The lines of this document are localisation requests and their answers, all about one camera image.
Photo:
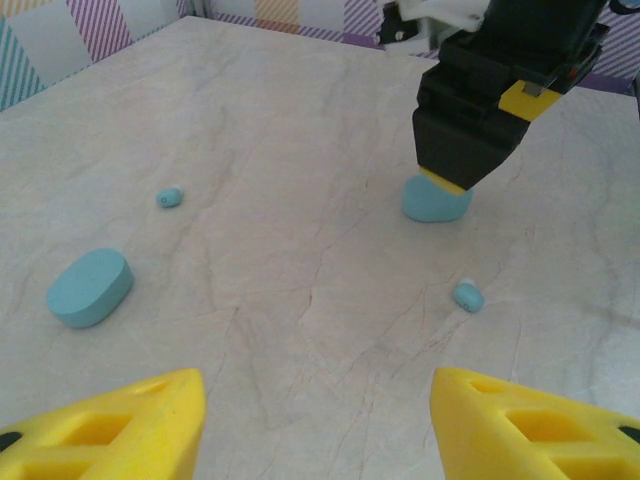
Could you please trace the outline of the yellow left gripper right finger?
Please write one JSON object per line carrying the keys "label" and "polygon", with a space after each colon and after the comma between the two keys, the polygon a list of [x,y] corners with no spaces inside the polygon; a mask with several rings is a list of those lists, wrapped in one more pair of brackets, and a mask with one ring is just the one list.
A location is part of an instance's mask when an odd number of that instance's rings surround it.
{"label": "yellow left gripper right finger", "polygon": [[460,368],[435,370],[448,479],[636,479],[637,419]]}

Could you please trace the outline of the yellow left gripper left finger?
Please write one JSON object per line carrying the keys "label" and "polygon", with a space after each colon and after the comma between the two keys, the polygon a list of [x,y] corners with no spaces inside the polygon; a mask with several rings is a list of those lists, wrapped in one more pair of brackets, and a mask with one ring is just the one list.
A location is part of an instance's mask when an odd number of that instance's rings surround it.
{"label": "yellow left gripper left finger", "polygon": [[205,417],[200,371],[171,371],[3,427],[1,476],[190,479]]}

